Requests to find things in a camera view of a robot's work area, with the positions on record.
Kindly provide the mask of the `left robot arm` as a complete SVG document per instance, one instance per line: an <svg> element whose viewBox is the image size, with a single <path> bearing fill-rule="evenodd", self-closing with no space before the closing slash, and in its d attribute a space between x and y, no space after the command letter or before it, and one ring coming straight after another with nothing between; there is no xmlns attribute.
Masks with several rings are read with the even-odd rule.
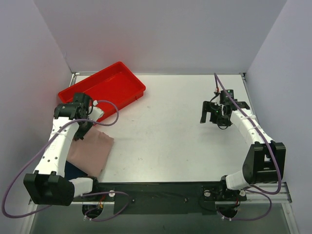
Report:
<svg viewBox="0 0 312 234"><path fill-rule="evenodd" d="M93 110L92 98L74 94L73 102L59 104L54 110L49 144L31 174L23 183L35 204L69 206L75 197L89 201L99 198L100 188L91 177L65 178L65 164L72 141L83 139L93 126L88 116Z"/></svg>

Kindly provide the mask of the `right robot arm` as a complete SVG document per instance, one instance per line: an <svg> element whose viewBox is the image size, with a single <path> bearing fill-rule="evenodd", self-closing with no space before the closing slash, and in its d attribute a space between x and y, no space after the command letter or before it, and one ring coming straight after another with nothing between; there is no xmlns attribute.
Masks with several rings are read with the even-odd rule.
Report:
<svg viewBox="0 0 312 234"><path fill-rule="evenodd" d="M249 105L244 101L237 101L233 90L216 90L210 101L203 102L200 123L207 121L208 113L209 121L221 130L236 126L250 147L242 169L225 176L226 182L218 186L219 197L229 199L235 194L235 190L253 187L257 183L276 182L280 187L286 147L266 134Z"/></svg>

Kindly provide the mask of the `pink t shirt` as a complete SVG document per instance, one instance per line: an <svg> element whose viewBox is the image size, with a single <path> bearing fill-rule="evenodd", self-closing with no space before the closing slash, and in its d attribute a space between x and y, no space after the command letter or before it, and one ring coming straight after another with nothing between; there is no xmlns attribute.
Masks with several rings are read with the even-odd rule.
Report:
<svg viewBox="0 0 312 234"><path fill-rule="evenodd" d="M72 141L67 161L88 176L99 177L107 164L114 139L92 127L83 139Z"/></svg>

